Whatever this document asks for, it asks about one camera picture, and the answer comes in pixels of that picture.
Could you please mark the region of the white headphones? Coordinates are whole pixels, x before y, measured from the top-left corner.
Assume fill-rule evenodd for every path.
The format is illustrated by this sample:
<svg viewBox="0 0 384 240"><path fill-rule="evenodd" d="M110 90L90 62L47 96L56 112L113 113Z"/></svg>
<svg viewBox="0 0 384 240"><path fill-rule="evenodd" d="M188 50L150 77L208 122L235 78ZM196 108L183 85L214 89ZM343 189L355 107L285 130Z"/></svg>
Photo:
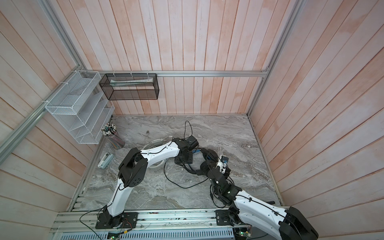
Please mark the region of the white headphones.
<svg viewBox="0 0 384 240"><path fill-rule="evenodd" d="M162 146L162 145L170 142L173 138L174 138L173 136L167 136L167 137L162 138L162 139L153 140L153 141L147 143L143 147L143 150L148 150L148 149L152 149L152 148L156 148L156 147ZM162 160L161 162L155 163L155 164L151 165L149 167L149 169L157 169L160 166L162 166L165 162L166 162L166 160Z"/></svg>

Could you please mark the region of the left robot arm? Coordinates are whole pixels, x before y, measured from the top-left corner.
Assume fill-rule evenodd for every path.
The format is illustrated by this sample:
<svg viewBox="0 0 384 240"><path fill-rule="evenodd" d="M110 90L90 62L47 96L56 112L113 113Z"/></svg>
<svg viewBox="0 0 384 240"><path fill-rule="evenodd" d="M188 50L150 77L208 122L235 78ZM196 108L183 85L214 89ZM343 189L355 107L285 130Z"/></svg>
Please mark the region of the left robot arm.
<svg viewBox="0 0 384 240"><path fill-rule="evenodd" d="M131 149L119 165L118 183L112 199L103 208L102 216L109 220L124 212L131 191L144 180L148 167L168 158L184 162L192 160L192 150L198 145L197 139L190 136L186 139L174 138L164 145L148 150Z"/></svg>

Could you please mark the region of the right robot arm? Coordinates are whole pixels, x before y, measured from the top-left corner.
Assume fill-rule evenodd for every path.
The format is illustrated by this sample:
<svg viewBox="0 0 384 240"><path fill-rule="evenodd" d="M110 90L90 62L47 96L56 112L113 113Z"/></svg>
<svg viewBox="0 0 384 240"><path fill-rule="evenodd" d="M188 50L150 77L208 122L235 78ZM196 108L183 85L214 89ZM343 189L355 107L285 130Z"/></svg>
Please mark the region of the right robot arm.
<svg viewBox="0 0 384 240"><path fill-rule="evenodd" d="M319 234L294 207L276 207L259 200L227 181L227 162L203 163L201 173L211 182L213 194L228 209L216 210L217 225L250 225L277 240L316 240Z"/></svg>

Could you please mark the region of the black and blue headphones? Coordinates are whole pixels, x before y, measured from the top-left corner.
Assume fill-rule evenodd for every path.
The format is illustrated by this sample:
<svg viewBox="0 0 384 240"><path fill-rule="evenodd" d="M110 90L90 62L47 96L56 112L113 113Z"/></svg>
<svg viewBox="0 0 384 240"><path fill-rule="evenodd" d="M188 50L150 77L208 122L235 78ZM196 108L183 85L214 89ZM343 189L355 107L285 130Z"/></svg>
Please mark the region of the black and blue headphones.
<svg viewBox="0 0 384 240"><path fill-rule="evenodd" d="M217 167L217 164L219 162L219 156L214 150L206 148L197 148L193 151L193 153L198 152L202 153L203 158L205 159L205 161L200 165L201 171L215 169Z"/></svg>

